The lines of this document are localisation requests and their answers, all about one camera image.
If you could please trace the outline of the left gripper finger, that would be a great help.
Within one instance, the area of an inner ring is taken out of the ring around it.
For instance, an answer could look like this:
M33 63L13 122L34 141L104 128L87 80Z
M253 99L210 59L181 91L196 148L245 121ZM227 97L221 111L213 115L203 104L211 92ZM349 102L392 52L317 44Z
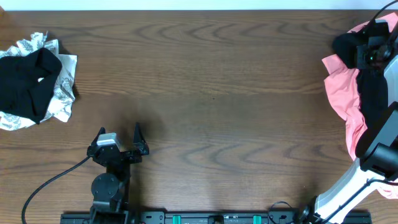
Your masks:
M147 151L148 145L144 139L139 123L136 123L134 128L133 145L139 151Z
M104 127L101 127L96 135L96 137L94 138L94 140L91 142L91 146L96 146L97 145L97 140L99 138L100 135L104 134L106 131L104 129Z

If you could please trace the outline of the black shirt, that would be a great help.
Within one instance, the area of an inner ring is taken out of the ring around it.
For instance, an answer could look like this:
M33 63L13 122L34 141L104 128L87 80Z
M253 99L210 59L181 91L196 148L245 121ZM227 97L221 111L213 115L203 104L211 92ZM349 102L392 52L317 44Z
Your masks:
M356 68L356 48L367 44L371 37L384 39L387 36L387 32L345 33L334 39L332 48L347 68ZM379 70L364 69L359 71L356 83L360 98L360 112L370 128L388 107L387 82Z

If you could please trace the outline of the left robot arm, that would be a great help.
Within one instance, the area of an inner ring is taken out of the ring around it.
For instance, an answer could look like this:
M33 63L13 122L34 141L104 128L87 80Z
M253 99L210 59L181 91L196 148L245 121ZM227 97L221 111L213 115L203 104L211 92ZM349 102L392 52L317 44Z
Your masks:
M104 128L88 146L87 156L106 168L91 185L93 205L89 223L136 222L136 214L129 209L130 165L142 162L142 157L149 154L139 123L134 128L132 148L125 151L121 148L117 134L107 133Z

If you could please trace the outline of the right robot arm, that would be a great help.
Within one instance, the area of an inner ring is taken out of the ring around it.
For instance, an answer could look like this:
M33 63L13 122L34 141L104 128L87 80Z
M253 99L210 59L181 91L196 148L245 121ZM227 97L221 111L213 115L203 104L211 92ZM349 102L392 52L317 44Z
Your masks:
M333 49L363 79L361 107L381 108L354 148L356 159L344 175L303 211L298 223L342 223L347 214L380 185L397 185L397 37L342 34Z

